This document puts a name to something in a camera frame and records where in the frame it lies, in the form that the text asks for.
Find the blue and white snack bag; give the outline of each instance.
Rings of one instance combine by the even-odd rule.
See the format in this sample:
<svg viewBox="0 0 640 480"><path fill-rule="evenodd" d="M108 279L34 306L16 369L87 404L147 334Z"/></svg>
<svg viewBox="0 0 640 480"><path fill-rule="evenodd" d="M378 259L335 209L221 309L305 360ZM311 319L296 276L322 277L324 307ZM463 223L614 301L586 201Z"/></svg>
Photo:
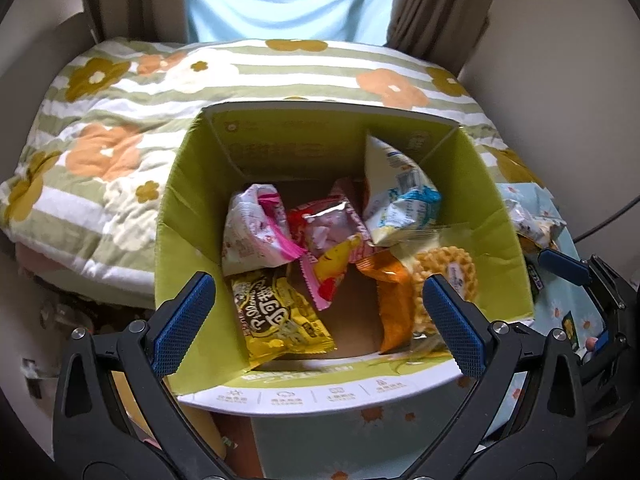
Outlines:
<svg viewBox="0 0 640 480"><path fill-rule="evenodd" d="M367 136L364 223L374 245L391 247L438 217L440 193L424 171L393 146Z"/></svg>

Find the bed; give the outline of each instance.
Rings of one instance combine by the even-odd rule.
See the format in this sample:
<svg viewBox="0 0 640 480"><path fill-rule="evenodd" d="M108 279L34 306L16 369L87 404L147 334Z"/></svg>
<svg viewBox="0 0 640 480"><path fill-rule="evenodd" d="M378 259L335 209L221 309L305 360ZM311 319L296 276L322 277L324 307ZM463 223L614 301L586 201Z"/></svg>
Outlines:
<svg viewBox="0 0 640 480"><path fill-rule="evenodd" d="M0 185L1 226L18 263L92 300L152 308L156 219L175 153L203 107L238 100L333 100L451 118L505 200L518 195L508 184L550 197L478 103L433 64L339 41L171 46L116 38L55 77L14 176ZM563 225L526 207L512 218L529 238L531 219L546 222L547 242Z"/></svg>

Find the waffle cookie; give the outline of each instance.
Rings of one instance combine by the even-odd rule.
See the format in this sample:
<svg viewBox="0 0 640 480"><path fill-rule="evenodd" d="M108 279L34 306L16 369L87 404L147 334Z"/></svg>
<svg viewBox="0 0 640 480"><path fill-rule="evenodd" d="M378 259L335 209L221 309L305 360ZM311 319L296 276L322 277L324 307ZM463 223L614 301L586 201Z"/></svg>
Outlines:
<svg viewBox="0 0 640 480"><path fill-rule="evenodd" d="M458 247L439 247L415 255L412 282L414 285L414 333L435 334L438 331L422 303L424 280L442 274L465 301L478 294L476 266L469 253Z"/></svg>

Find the metal screw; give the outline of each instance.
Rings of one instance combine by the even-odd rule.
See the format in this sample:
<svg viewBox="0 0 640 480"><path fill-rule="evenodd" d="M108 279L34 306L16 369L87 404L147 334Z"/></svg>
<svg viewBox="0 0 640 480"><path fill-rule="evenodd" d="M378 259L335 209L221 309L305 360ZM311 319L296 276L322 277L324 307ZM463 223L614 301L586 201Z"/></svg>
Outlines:
<svg viewBox="0 0 640 480"><path fill-rule="evenodd" d="M553 336L558 339L558 341L565 341L566 340L566 332L564 330L561 330L559 328L555 328L553 331Z"/></svg>
<svg viewBox="0 0 640 480"><path fill-rule="evenodd" d="M86 334L86 328L84 326L79 326L71 333L71 337L73 339L82 339L85 334Z"/></svg>
<svg viewBox="0 0 640 480"><path fill-rule="evenodd" d="M129 323L129 332L133 332L137 334L138 332L142 332L145 329L146 323L142 319L137 319Z"/></svg>
<svg viewBox="0 0 640 480"><path fill-rule="evenodd" d="M496 321L493 325L492 328L494 329L494 332L498 333L498 334L506 334L509 331L509 325L507 325L505 322L503 321Z"/></svg>

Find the plastic bag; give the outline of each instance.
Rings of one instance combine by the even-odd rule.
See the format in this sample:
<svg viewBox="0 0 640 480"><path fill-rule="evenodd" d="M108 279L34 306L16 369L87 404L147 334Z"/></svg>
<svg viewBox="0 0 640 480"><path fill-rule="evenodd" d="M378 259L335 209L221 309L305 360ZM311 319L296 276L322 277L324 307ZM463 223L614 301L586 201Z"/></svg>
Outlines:
<svg viewBox="0 0 640 480"><path fill-rule="evenodd" d="M364 223L373 244L390 247L433 224L440 193L420 166L386 142L367 136Z"/></svg>
<svg viewBox="0 0 640 480"><path fill-rule="evenodd" d="M277 267L305 253L291 239L282 200L270 184L252 184L231 199L222 243L225 276Z"/></svg>
<svg viewBox="0 0 640 480"><path fill-rule="evenodd" d="M293 239L308 250L300 267L318 310L331 305L347 265L372 250L369 232L350 200L335 187L332 192L287 213Z"/></svg>
<svg viewBox="0 0 640 480"><path fill-rule="evenodd" d="M422 302L424 280L442 274L467 301L478 293L476 268L470 253L470 231L465 225L414 232L388 250L359 261L364 275L378 282L378 305L384 329L381 352L411 344L436 348L441 339Z"/></svg>
<svg viewBox="0 0 640 480"><path fill-rule="evenodd" d="M231 280L251 368L286 353L315 354L335 348L311 305L289 285L286 273L282 266L252 270Z"/></svg>

